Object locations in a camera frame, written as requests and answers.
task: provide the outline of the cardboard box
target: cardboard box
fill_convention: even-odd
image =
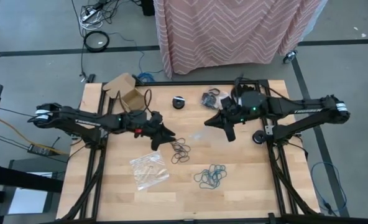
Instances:
[[[145,106],[144,95],[136,89],[136,80],[129,73],[123,73],[103,86],[107,95],[117,98],[120,92],[122,103],[130,110],[141,110]]]

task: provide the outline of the butcher block tabletop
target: butcher block tabletop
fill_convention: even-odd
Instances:
[[[81,110],[97,112],[101,85],[86,84]],[[269,85],[288,97],[283,80],[269,80]],[[232,89],[232,85],[214,87],[226,92]],[[147,137],[135,139],[133,133],[110,134],[97,221],[264,218],[271,212],[279,216],[267,146],[255,144],[252,140],[254,132],[263,129],[260,119],[235,125],[236,140],[228,142],[223,130],[206,128],[203,124],[216,114],[215,110],[200,104],[208,85],[137,87],[143,93],[148,88],[152,90],[149,108],[160,112],[163,123],[176,133],[176,138],[185,138],[186,144],[191,147],[190,159],[172,164],[171,158],[175,153],[172,145],[160,145],[159,151],[170,177],[138,190],[129,162],[152,153],[151,140]],[[173,108],[174,96],[184,97],[183,109]],[[106,100],[104,111],[107,110],[107,103]],[[121,105],[116,103],[113,113],[121,112]],[[294,116],[287,116],[278,122],[290,124],[294,121]],[[292,138],[290,142],[301,146],[299,139]],[[83,145],[80,142],[72,146],[70,153]],[[312,209],[319,211],[304,152],[291,145],[284,146],[284,150],[294,188]],[[89,149],[82,149],[69,160],[57,218],[64,216],[82,193],[89,154]],[[227,176],[221,180],[219,187],[201,189],[193,177],[209,169],[211,164],[225,165]],[[287,192],[283,185],[282,188],[289,212]],[[87,217],[91,215],[93,197],[94,189],[89,197]]]

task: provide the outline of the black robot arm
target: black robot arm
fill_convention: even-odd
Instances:
[[[151,112],[147,120],[144,111],[131,111],[130,113],[99,115],[89,113],[58,103],[47,103],[37,106],[36,117],[28,122],[34,123],[38,128],[57,128],[67,134],[81,137],[86,147],[102,148],[103,136],[101,129],[106,133],[121,134],[126,131],[134,133],[134,137],[147,136],[152,139],[151,148],[156,151],[160,144],[174,141],[174,132],[167,129],[162,122],[159,112]],[[86,128],[80,124],[88,124],[93,128]]]
[[[286,141],[294,134],[324,123],[343,124],[350,116],[346,105],[333,95],[314,100],[296,100],[265,96],[257,91],[241,95],[242,105],[227,97],[221,100],[222,110],[205,121],[205,125],[224,129],[228,141],[235,140],[234,125],[261,117],[272,120],[282,119],[289,114],[309,113],[311,116],[289,125],[267,126],[267,133],[254,134],[256,143],[266,140]]]

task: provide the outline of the pink curtain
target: pink curtain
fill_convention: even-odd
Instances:
[[[154,0],[165,73],[270,63],[299,41],[321,0]]]

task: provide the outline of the gray floor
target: gray floor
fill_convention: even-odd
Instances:
[[[75,0],[78,10],[86,3]],[[144,17],[141,9],[131,2],[122,4],[113,24],[105,24],[102,30],[120,32],[125,38],[136,40],[138,45],[157,45],[155,19]],[[314,31],[305,40],[361,39],[362,34],[368,38],[368,0],[330,0]],[[112,35],[110,46],[133,44]],[[0,1],[0,52],[80,47],[81,37],[70,1]],[[299,47],[298,50],[298,61],[311,97],[335,94],[346,102],[352,113],[346,124],[326,124],[322,129],[332,160],[340,170],[350,216],[368,218],[368,45]],[[138,52],[85,54],[83,61],[86,73],[97,74],[97,82],[107,82],[122,72],[139,73],[139,57]],[[241,73],[255,79],[284,79],[291,98],[299,99],[301,92],[293,68],[282,65],[281,60],[276,56],[270,65],[202,68],[189,75],[174,76],[174,80],[227,80]],[[160,70],[159,51],[146,52],[142,68]],[[83,91],[79,72],[79,54],[1,57],[0,84],[4,85],[1,107],[32,114],[37,105],[46,102],[76,106]],[[163,73],[155,79],[167,81]],[[51,144],[61,136],[56,148],[68,151],[70,140],[61,131],[39,130],[27,123],[25,117],[5,111],[0,111],[0,118],[42,144]],[[1,124],[0,134],[22,142]],[[310,167],[321,160],[313,131],[305,131],[304,147],[310,152]],[[0,142],[0,166],[7,167],[12,159],[36,158]],[[45,169],[60,170],[61,166],[49,164]],[[321,193],[332,201],[322,167],[317,170],[315,179]],[[52,210],[45,215],[10,216],[4,223],[46,222],[55,215],[57,202],[58,197]]]

